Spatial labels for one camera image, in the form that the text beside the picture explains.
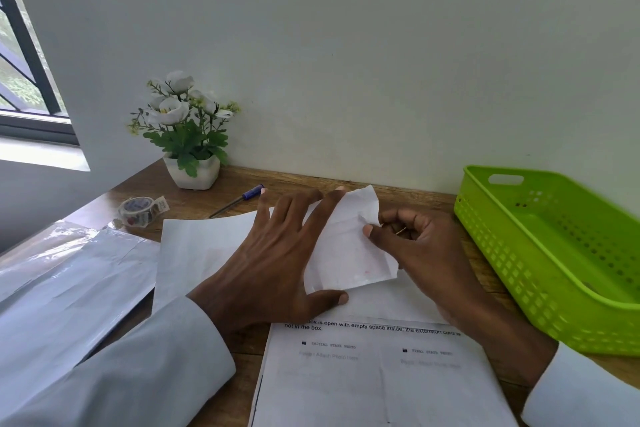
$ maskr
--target tape roll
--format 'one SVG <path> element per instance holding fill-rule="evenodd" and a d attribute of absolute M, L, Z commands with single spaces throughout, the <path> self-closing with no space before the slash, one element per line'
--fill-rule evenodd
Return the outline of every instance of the tape roll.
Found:
<path fill-rule="evenodd" d="M 148 196 L 132 197 L 118 206 L 118 216 L 122 222 L 132 228 L 145 228 L 156 216 L 169 211 L 169 204 L 160 196 L 153 199 Z"/>

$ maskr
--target basket handle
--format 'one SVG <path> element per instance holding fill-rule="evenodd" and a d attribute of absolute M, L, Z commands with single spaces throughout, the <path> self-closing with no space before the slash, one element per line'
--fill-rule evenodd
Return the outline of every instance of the basket handle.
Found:
<path fill-rule="evenodd" d="M 524 182 L 524 176 L 519 174 L 491 174 L 489 184 L 501 186 L 519 186 Z"/>

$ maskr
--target table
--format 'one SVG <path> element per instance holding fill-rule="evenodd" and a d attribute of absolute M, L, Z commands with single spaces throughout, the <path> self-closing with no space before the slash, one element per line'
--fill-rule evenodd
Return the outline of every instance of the table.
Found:
<path fill-rule="evenodd" d="M 105 225 L 118 228 L 113 221 L 118 205 L 125 199 L 134 196 L 159 197 L 164 195 L 171 209 L 154 221 L 146 229 L 126 230 L 132 234 L 160 241 L 162 222 L 165 218 L 185 220 L 201 220 L 224 204 L 238 197 L 243 192 L 264 184 L 269 189 L 272 205 L 279 196 L 304 188 L 316 187 L 323 191 L 344 185 L 348 189 L 363 187 L 363 183 L 340 181 L 333 179 L 285 174 L 283 172 L 260 171 L 243 167 L 225 167 L 213 187 L 206 191 L 184 190 L 178 188 L 171 180 L 162 160 L 143 169 L 130 179 L 116 186 L 91 203 L 70 214 L 66 220 L 85 227 L 100 229 Z M 410 190 L 388 186 L 374 186 L 382 207 L 394 204 L 411 204 L 419 208 L 440 209 L 453 213 L 455 196 L 438 192 Z M 255 210 L 257 200 L 238 204 L 222 216 L 232 216 Z M 484 259 L 482 253 L 473 243 L 467 232 L 460 226 L 460 238 L 476 275 L 487 292 L 506 308 L 522 312 L 513 301 L 500 279 Z M 122 337 L 132 327 L 148 317 L 151 312 L 152 294 L 134 308 L 116 329 L 101 343 L 100 348 L 107 346 Z M 237 373 L 217 395 L 210 399 L 194 418 L 192 426 L 242 426 L 249 419 L 253 391 L 260 372 L 262 355 L 269 332 L 268 325 L 256 325 L 246 328 L 225 338 L 229 350 L 236 361 Z M 591 356 L 602 367 L 627 383 L 640 388 L 640 358 Z M 523 379 L 516 371 L 501 364 L 495 358 L 489 358 L 504 391 L 510 407 L 517 417 L 522 411 L 529 393 Z"/>

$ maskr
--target white shirt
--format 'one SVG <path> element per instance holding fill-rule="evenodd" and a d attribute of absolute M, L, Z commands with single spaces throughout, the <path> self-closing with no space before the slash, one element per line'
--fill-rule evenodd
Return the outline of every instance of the white shirt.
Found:
<path fill-rule="evenodd" d="M 186 297 L 75 367 L 2 427 L 182 427 L 235 374 L 206 314 Z M 522 414 L 530 427 L 640 424 L 640 391 L 560 344 Z"/>

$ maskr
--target window sill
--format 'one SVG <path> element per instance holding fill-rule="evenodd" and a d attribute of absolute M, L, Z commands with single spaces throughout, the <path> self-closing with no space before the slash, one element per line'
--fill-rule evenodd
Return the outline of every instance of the window sill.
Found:
<path fill-rule="evenodd" d="M 0 137 L 0 160 L 48 165 L 73 171 L 90 171 L 84 153 L 79 147 L 53 142 Z"/>

